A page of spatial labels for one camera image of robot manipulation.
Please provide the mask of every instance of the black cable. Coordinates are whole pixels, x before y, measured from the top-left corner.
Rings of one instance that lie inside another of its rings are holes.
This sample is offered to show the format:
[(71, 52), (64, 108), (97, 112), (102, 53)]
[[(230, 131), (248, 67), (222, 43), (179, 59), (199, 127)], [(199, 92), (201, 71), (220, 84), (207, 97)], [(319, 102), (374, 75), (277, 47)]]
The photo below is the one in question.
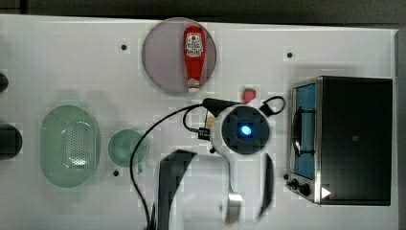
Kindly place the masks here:
[(283, 111), (283, 109), (284, 109), (285, 104), (286, 104), (284, 98), (281, 97), (281, 96), (275, 96), (275, 97), (272, 97), (272, 98), (270, 98), (270, 99), (267, 99), (267, 100), (265, 100), (265, 102), (263, 102), (263, 104), (267, 104), (267, 103), (269, 103), (269, 102), (271, 102), (271, 101), (273, 101), (273, 100), (275, 100), (275, 99), (280, 99), (280, 100), (282, 100), (283, 106), (282, 106), (282, 108), (281, 108), (279, 111), (273, 112), (272, 115), (277, 115), (277, 114), (281, 113), (281, 112)]
[(177, 114), (177, 113), (180, 113), (180, 112), (182, 112), (182, 111), (188, 110), (188, 109), (192, 110), (192, 109), (197, 108), (197, 107), (199, 107), (199, 106), (202, 106), (202, 104), (194, 104), (194, 105), (190, 105), (190, 106), (187, 106), (187, 107), (178, 109), (178, 110), (176, 110), (176, 111), (170, 113), (169, 115), (165, 116), (165, 117), (162, 118), (161, 120), (159, 120), (159, 121), (158, 121), (157, 123), (155, 123), (152, 127), (150, 127), (150, 128), (146, 131), (146, 133), (144, 133), (144, 135), (141, 137), (141, 139), (138, 141), (137, 145), (135, 146), (134, 151), (132, 151), (132, 153), (131, 153), (131, 158), (130, 158), (130, 160), (129, 160), (129, 173), (130, 173), (130, 175), (131, 175), (131, 181), (132, 181), (132, 183), (134, 184), (135, 190), (137, 191), (138, 196), (140, 197), (140, 199), (143, 201), (144, 209), (145, 209), (145, 212), (146, 212), (146, 219), (147, 219), (147, 230), (150, 229), (150, 225), (151, 225), (151, 221), (150, 221), (150, 217), (149, 217), (149, 211), (148, 211), (148, 208), (147, 208), (147, 202), (146, 202), (146, 199), (144, 198), (143, 194), (141, 193), (140, 188), (138, 188), (137, 182), (135, 181), (135, 178), (134, 178), (134, 171), (133, 171), (133, 169), (132, 169), (132, 167), (133, 167), (133, 162), (132, 162), (132, 161), (134, 160), (135, 152), (137, 152), (138, 147), (141, 146), (141, 143), (142, 143), (143, 140), (146, 138), (146, 136), (147, 136), (155, 127), (157, 127), (159, 124), (161, 124), (161, 123), (162, 123), (163, 121), (165, 121), (167, 118), (169, 118), (169, 117), (171, 117), (171, 116), (173, 116), (173, 115), (175, 115), (175, 114)]
[(206, 109), (206, 118), (204, 119), (204, 128), (207, 127), (207, 114), (209, 113), (209, 109)]
[(185, 127), (185, 129), (191, 131), (191, 132), (199, 132), (198, 128), (193, 128), (193, 127), (189, 127), (188, 124), (186, 124), (186, 118), (188, 117), (188, 114), (194, 110), (194, 108), (190, 108), (188, 109), (185, 114), (183, 114), (183, 126)]

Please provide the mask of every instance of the red object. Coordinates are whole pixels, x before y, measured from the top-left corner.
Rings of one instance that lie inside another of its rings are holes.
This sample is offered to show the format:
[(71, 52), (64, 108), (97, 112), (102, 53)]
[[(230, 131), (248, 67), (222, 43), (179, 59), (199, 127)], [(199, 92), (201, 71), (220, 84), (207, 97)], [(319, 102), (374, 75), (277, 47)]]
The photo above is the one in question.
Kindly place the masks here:
[(189, 91), (197, 91), (206, 56), (206, 36), (202, 28), (190, 26), (186, 28), (183, 38)]
[(245, 104), (248, 104), (249, 102), (254, 100), (256, 96), (257, 96), (257, 92), (255, 91), (255, 89), (245, 88), (244, 92), (242, 93), (242, 101)]

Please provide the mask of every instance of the ketchup label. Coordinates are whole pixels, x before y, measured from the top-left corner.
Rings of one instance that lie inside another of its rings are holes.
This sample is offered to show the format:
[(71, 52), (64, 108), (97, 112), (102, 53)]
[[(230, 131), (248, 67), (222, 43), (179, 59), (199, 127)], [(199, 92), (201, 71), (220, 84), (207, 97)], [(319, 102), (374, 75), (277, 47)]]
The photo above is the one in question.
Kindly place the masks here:
[(185, 44), (186, 54), (189, 57), (200, 57), (203, 52), (201, 34), (188, 33)]

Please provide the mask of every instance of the toaster oven knob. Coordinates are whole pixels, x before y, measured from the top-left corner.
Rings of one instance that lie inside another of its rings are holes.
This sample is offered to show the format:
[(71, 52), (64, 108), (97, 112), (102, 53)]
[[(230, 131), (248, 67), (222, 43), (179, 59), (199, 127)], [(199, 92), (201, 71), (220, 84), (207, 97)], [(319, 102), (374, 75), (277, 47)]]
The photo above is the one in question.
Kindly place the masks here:
[(310, 186), (308, 186), (307, 183), (303, 185), (299, 185), (299, 192), (303, 194), (304, 196), (309, 196), (310, 195)]
[(292, 179), (290, 182), (286, 183), (287, 186), (290, 186), (293, 190), (298, 189), (299, 181), (297, 179)]

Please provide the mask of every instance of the green cup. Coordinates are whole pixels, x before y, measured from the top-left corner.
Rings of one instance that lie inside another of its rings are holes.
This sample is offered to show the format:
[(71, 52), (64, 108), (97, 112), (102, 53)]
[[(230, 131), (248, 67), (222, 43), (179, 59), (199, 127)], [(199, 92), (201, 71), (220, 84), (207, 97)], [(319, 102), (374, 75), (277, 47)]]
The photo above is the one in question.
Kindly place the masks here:
[[(142, 135), (135, 130), (125, 129), (114, 134), (108, 143), (108, 155), (110, 159), (118, 166), (129, 168), (131, 153), (141, 139)], [(147, 140), (141, 143), (135, 153), (133, 166), (138, 168), (138, 173), (142, 172), (141, 163), (146, 158), (148, 151)]]

